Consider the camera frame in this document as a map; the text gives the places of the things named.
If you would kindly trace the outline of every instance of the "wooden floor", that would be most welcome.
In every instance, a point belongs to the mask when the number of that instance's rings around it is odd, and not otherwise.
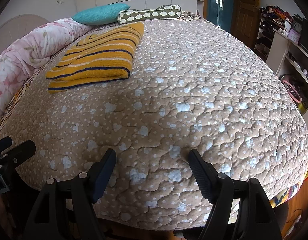
[[[295,219],[302,214],[302,219],[306,219],[308,216],[308,180],[304,181],[298,193],[288,201],[289,211],[286,224],[282,230],[282,236],[286,235],[286,232],[293,225]],[[106,232],[108,229],[113,230],[113,234],[116,236],[128,237],[137,240],[185,240],[184,238],[177,238],[173,235],[172,231],[151,231],[138,228],[132,228],[122,224],[118,224],[108,220],[102,220],[102,230]],[[77,228],[72,224],[72,232],[74,237],[77,236]]]

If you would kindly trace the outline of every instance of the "brown polka dot bedspread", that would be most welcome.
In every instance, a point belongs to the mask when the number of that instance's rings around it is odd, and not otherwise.
[[[73,178],[113,148],[117,164],[97,216],[173,230],[202,226],[212,207],[187,163],[193,148],[233,179],[257,178],[269,199],[303,181],[304,120],[267,65],[215,25],[186,13],[145,21],[128,80],[49,94],[45,74],[66,50],[25,84],[0,121],[0,138],[37,147],[18,168],[28,185]],[[230,222],[237,211],[235,200]]]

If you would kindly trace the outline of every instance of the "yellow striped cloth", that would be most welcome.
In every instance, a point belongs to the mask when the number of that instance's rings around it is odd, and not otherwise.
[[[49,93],[129,78],[143,34],[143,23],[133,23],[101,35],[88,35],[75,43],[46,73],[51,80]]]

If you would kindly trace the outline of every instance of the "headboard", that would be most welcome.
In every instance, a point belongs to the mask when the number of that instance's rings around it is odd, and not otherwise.
[[[0,27],[0,55],[14,41],[46,23],[48,20],[34,14],[23,14],[5,22]]]

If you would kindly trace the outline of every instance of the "teal pillow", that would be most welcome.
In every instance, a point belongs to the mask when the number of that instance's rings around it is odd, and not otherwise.
[[[72,19],[87,25],[102,25],[117,22],[120,11],[127,10],[130,6],[125,3],[113,3],[86,9],[75,14]]]

